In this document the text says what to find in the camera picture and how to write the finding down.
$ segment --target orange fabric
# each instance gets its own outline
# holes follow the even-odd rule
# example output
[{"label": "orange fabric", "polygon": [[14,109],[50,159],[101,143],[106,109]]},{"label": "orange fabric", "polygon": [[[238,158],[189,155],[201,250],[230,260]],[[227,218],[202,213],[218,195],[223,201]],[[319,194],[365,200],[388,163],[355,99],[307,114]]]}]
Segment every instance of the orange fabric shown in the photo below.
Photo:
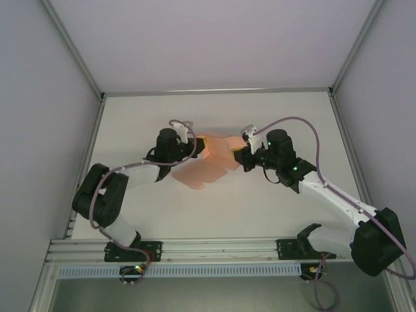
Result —
[{"label": "orange fabric", "polygon": [[174,172],[172,177],[194,190],[205,188],[203,183],[212,183],[227,174],[226,169],[236,170],[240,164],[234,161],[233,150],[246,146],[240,136],[197,135],[203,138],[205,149],[201,161],[193,161]]}]

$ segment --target white wall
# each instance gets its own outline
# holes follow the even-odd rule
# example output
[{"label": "white wall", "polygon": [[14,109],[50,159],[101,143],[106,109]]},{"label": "white wall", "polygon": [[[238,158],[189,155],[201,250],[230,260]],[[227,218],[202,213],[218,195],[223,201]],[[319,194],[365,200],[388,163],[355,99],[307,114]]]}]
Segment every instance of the white wall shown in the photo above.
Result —
[{"label": "white wall", "polygon": [[0,1],[0,310],[27,311],[96,100],[34,0]]},{"label": "white wall", "polygon": [[[397,212],[416,257],[416,1],[388,1],[339,102],[374,204]],[[413,291],[416,283],[411,282]]]},{"label": "white wall", "polygon": [[332,84],[374,0],[51,0],[105,92]]}]

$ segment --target white table surface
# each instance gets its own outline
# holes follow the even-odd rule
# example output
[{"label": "white table surface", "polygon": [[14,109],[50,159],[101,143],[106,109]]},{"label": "white table surface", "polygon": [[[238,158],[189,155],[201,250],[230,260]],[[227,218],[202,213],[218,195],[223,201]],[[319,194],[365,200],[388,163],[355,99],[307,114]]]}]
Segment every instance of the white table surface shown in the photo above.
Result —
[{"label": "white table surface", "polygon": [[[141,160],[172,118],[193,121],[197,133],[239,135],[248,124],[261,128],[286,116],[304,117],[317,128],[323,174],[358,198],[325,92],[109,97],[91,164],[118,166]],[[297,155],[314,163],[315,139],[308,126],[288,121],[279,127],[292,137]],[[269,176],[276,179],[273,172]],[[122,214],[148,239],[292,237],[313,222],[343,227],[319,204],[266,181],[260,168],[229,171],[203,190],[192,190],[168,176],[128,190]],[[103,237],[78,215],[72,238]]]}]

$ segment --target white enclosure panel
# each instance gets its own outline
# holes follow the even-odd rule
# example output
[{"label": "white enclosure panel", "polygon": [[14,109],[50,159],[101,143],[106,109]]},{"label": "white enclosure panel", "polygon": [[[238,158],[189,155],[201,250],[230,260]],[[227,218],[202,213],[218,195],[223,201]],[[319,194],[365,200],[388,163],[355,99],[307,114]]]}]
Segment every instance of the white enclosure panel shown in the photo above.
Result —
[{"label": "white enclosure panel", "polygon": [[387,3],[338,95],[372,201],[397,213],[414,257],[415,13],[414,0]]},{"label": "white enclosure panel", "polygon": [[104,92],[330,86],[374,0],[52,0]]},{"label": "white enclosure panel", "polygon": [[0,311],[24,312],[97,108],[37,1],[0,1],[0,94]]},{"label": "white enclosure panel", "polygon": [[[117,166],[141,160],[171,118],[192,120],[197,133],[239,135],[248,124],[261,127],[293,115],[316,125],[324,174],[358,196],[325,92],[110,97],[92,164]],[[281,126],[292,136],[298,156],[315,162],[315,139],[308,126],[298,121]],[[244,173],[240,167],[203,190],[192,190],[169,175],[161,182],[128,190],[122,213],[145,238],[286,237],[313,222],[343,226],[320,205],[266,181],[260,168]],[[102,236],[77,216],[73,238]]]}]

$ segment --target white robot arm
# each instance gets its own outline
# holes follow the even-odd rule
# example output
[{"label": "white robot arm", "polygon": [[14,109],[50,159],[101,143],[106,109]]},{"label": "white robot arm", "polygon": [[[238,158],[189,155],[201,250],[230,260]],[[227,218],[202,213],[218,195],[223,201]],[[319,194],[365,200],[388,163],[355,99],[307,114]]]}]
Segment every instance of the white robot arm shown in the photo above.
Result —
[{"label": "white robot arm", "polygon": [[170,124],[172,128],[160,131],[156,146],[150,149],[142,162],[113,170],[103,164],[94,164],[72,201],[74,211],[111,239],[106,247],[105,261],[140,261],[143,256],[133,250],[161,246],[161,242],[142,242],[140,234],[120,211],[127,189],[162,180],[171,167],[189,157],[196,158],[204,149],[202,139],[194,136],[188,140],[192,123],[171,121]]},{"label": "white robot arm", "polygon": [[234,158],[243,165],[244,171],[249,172],[256,166],[274,170],[282,185],[319,202],[346,225],[346,230],[342,230],[311,224],[290,243],[296,249],[293,254],[306,256],[312,251],[351,257],[362,271],[371,276],[378,275],[403,254],[368,217],[377,219],[404,246],[400,224],[392,210],[379,211],[335,187],[319,174],[317,167],[296,156],[292,139],[286,131],[271,130],[264,142],[257,133],[253,125],[245,127],[242,137],[248,146],[234,151]]}]

